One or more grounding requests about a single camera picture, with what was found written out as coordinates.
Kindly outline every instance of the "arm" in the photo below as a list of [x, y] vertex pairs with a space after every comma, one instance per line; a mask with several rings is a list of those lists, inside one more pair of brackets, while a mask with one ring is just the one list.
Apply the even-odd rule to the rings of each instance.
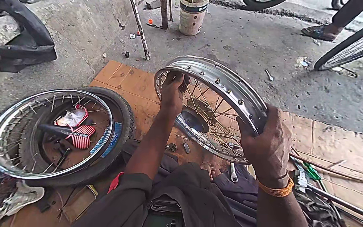
[[159, 113], [129, 160], [124, 173], [145, 173], [154, 179], [176, 117], [183, 107], [183, 92], [187, 89], [183, 81], [189, 83], [181, 73], [170, 72], [166, 77]]
[[[268, 188], [285, 188], [289, 180], [287, 163], [291, 133], [281, 122], [280, 110], [271, 105], [267, 107], [268, 120], [264, 132], [257, 137], [250, 136], [238, 118], [241, 144], [259, 182]], [[308, 224], [292, 192], [285, 197], [273, 197], [259, 188], [257, 226], [307, 227]]]

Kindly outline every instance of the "left hand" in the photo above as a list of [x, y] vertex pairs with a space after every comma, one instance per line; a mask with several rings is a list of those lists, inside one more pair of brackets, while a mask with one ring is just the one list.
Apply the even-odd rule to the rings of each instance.
[[167, 75], [162, 86], [162, 103], [160, 109], [176, 117], [183, 108], [183, 93], [190, 84], [189, 76], [184, 73], [171, 71]]

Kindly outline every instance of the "sandal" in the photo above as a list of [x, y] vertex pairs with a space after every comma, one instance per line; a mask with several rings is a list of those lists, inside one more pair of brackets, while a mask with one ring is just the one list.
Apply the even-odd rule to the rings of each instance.
[[315, 38], [315, 39], [319, 39], [319, 40], [324, 40], [324, 41], [333, 41], [335, 40], [335, 38], [337, 37], [335, 34], [331, 34], [331, 33], [324, 33], [324, 29], [325, 29], [325, 25], [320, 25], [320, 26], [312, 26], [309, 28], [304, 28], [301, 30], [301, 32], [303, 34], [305, 34], [306, 36]]

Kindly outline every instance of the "person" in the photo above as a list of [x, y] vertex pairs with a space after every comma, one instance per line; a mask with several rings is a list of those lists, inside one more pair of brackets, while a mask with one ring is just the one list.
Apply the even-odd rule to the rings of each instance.
[[349, 0], [333, 16], [332, 23], [304, 28], [301, 32], [315, 39], [333, 41], [344, 27], [353, 21], [362, 11], [363, 0]]
[[[223, 186], [214, 183], [221, 179], [219, 170], [211, 171], [211, 183], [209, 172], [198, 164], [177, 166], [175, 160], [164, 155], [175, 119], [182, 110], [187, 87], [184, 81], [184, 74], [169, 73], [163, 84], [160, 110], [142, 141], [125, 158], [124, 172], [113, 180], [108, 194], [93, 203], [74, 226], [308, 226], [287, 172], [290, 132], [274, 106], [267, 105], [268, 120], [264, 132], [257, 137], [252, 137], [248, 127], [237, 119], [243, 152], [257, 176], [255, 180], [247, 174], [247, 178], [251, 177], [247, 181], [240, 177], [238, 183], [245, 186], [237, 193], [251, 196], [250, 202], [246, 199], [230, 203], [231, 196], [225, 196], [220, 190]], [[245, 195], [244, 187], [249, 183], [255, 192]]]

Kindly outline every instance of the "black clothing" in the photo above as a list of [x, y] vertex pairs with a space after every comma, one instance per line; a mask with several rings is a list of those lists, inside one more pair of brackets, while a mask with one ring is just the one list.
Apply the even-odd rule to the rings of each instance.
[[363, 11], [363, 0], [349, 0], [334, 16], [333, 24], [344, 28]]
[[[125, 162], [138, 145], [135, 140], [124, 145]], [[244, 166], [235, 168], [239, 182], [232, 183], [226, 171], [215, 178], [218, 187], [198, 164], [178, 166], [177, 157], [164, 155], [154, 180], [142, 173], [120, 176], [117, 188], [93, 203], [75, 226], [140, 227], [151, 214], [151, 202], [166, 197], [181, 208], [184, 226], [254, 227], [257, 185]]]

